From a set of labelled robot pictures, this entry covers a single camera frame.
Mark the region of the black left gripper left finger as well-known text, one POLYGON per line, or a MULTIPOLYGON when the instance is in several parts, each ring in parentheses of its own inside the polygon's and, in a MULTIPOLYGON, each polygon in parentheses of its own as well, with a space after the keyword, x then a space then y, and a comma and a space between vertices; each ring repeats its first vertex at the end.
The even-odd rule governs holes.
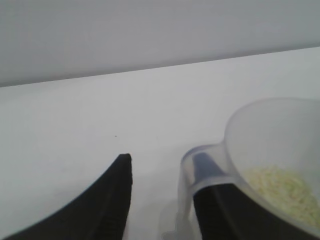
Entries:
POLYGON ((120 154, 82 194, 9 240, 121 240, 132 197, 132 157, 120 154))

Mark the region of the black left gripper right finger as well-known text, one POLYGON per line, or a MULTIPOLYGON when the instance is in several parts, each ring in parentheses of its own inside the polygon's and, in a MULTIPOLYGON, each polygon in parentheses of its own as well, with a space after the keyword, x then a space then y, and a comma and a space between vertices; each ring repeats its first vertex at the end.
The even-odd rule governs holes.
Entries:
POLYGON ((232 183, 207 186, 193 205, 204 240, 314 240, 270 213, 232 183))

